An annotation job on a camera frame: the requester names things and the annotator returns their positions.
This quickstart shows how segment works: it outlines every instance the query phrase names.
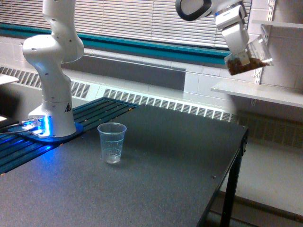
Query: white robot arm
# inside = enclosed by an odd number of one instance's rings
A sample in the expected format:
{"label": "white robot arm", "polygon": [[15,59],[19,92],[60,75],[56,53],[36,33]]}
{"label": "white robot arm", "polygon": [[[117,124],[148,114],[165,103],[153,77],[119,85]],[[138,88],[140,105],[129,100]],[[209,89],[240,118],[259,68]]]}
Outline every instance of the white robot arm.
{"label": "white robot arm", "polygon": [[39,73],[42,104],[29,118],[43,119],[33,131],[40,138],[65,137],[76,131],[71,106],[71,80],[63,74],[62,63],[82,57],[84,46],[74,25],[76,0],[43,0],[43,16],[51,24],[51,35],[36,35],[23,44],[23,54]]}
{"label": "white robot arm", "polygon": [[247,12],[242,0],[176,0],[176,10],[187,21],[214,14],[232,54],[238,55],[242,64],[249,63],[245,54],[249,35],[243,21]]}

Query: shelf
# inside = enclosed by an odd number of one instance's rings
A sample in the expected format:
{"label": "shelf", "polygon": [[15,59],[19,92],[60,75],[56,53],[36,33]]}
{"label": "shelf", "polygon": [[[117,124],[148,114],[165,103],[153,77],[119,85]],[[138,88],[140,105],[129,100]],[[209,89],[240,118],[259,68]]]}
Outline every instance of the shelf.
{"label": "shelf", "polygon": [[300,93],[299,91],[283,87],[255,85],[236,80],[224,80],[214,85],[211,90],[234,96],[303,108],[303,92]]}
{"label": "shelf", "polygon": [[254,24],[270,25],[275,27],[290,27],[290,28],[303,28],[303,24],[294,24],[286,22],[276,22],[276,21],[264,21],[264,20],[252,20]]}
{"label": "shelf", "polygon": [[4,74],[0,74],[0,85],[17,82],[18,79],[15,77],[7,76]]}

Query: blue mounting plate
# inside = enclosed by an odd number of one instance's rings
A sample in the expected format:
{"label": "blue mounting plate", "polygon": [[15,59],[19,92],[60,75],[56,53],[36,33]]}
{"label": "blue mounting plate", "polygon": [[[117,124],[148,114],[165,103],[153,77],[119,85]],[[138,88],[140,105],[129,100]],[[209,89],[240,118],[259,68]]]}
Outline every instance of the blue mounting plate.
{"label": "blue mounting plate", "polygon": [[[40,138],[40,137],[37,137],[36,135],[30,133],[30,132],[21,132],[21,133],[17,133],[17,134],[22,136],[22,137],[28,138],[28,139],[33,140],[33,141],[41,142],[41,143],[61,144],[61,143],[66,143],[66,142],[72,140],[73,138],[75,138],[75,137],[77,137],[77,136],[79,136],[83,133],[84,128],[81,124],[75,122],[75,126],[76,126],[76,132],[72,135],[64,136],[64,137]],[[9,129],[10,132],[21,131],[21,130],[23,130],[21,128],[21,126],[13,127],[13,128]]]}

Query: window blinds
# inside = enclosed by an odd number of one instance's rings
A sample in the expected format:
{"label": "window blinds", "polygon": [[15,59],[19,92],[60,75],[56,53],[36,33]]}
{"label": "window blinds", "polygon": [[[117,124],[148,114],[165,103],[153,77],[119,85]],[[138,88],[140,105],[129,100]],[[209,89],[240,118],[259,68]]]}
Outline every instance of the window blinds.
{"label": "window blinds", "polygon": [[[251,1],[243,1],[248,15]],[[50,28],[42,16],[42,3],[43,0],[0,0],[0,22]],[[227,47],[213,16],[184,21],[176,13],[175,0],[77,0],[75,26],[78,32],[88,34]]]}

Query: plastic cup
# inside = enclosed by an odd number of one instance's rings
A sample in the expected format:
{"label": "plastic cup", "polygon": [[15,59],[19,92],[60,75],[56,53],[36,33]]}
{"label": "plastic cup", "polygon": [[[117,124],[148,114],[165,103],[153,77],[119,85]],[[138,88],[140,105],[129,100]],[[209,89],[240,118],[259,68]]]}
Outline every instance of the plastic cup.
{"label": "plastic cup", "polygon": [[100,136],[102,160],[109,164],[120,162],[127,127],[120,123],[108,122],[99,125],[97,129]]}

